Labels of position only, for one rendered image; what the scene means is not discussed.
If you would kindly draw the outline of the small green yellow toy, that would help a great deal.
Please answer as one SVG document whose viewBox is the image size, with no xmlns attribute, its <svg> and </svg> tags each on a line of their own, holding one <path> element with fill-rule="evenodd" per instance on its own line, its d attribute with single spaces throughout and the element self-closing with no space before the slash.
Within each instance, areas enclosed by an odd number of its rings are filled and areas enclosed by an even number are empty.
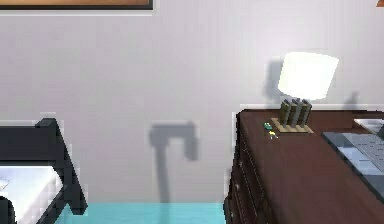
<svg viewBox="0 0 384 224">
<path fill-rule="evenodd" d="M 273 138 L 278 138 L 278 136 L 276 135 L 276 133 L 273 131 L 273 128 L 271 126 L 271 124 L 269 122 L 265 122 L 263 124 L 263 127 L 264 129 L 268 132 L 269 136 L 270 136 L 270 139 L 273 139 Z"/>
</svg>

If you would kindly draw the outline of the white shade table lamp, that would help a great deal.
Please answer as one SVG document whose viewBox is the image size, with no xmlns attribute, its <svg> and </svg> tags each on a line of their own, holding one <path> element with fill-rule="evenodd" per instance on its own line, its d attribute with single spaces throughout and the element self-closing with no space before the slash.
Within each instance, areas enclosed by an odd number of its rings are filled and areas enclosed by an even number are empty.
<svg viewBox="0 0 384 224">
<path fill-rule="evenodd" d="M 327 96 L 338 63 L 336 57 L 317 53 L 285 55 L 277 87 L 290 100 L 284 99 L 279 117 L 271 119 L 280 133 L 312 133 L 308 126 L 311 102 Z"/>
</svg>

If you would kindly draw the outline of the dark brown wooden dresser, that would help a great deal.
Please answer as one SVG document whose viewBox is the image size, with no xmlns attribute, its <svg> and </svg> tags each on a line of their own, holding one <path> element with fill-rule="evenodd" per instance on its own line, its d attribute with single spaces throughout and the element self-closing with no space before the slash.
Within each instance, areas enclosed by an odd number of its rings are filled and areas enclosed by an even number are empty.
<svg viewBox="0 0 384 224">
<path fill-rule="evenodd" d="M 236 115 L 236 147 L 225 224 L 384 224 L 384 203 L 322 137 L 364 129 L 357 118 L 384 112 L 314 110 L 307 133 L 272 139 L 264 124 L 277 109 L 244 109 Z"/>
</svg>

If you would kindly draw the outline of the grey open laptop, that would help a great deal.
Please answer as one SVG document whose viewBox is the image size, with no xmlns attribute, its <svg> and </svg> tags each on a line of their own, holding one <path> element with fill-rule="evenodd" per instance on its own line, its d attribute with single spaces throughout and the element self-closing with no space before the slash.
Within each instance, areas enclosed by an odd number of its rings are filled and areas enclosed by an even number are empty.
<svg viewBox="0 0 384 224">
<path fill-rule="evenodd" d="M 367 133 L 323 132 L 324 140 L 384 203 L 384 119 L 355 119 Z"/>
</svg>

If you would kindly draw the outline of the black frame white bed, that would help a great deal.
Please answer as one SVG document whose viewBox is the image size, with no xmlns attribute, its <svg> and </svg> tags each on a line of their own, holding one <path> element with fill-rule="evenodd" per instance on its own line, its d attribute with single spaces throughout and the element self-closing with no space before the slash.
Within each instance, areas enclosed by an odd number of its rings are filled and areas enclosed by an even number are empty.
<svg viewBox="0 0 384 224">
<path fill-rule="evenodd" d="M 0 126 L 0 224 L 55 224 L 88 207 L 59 125 Z"/>
</svg>

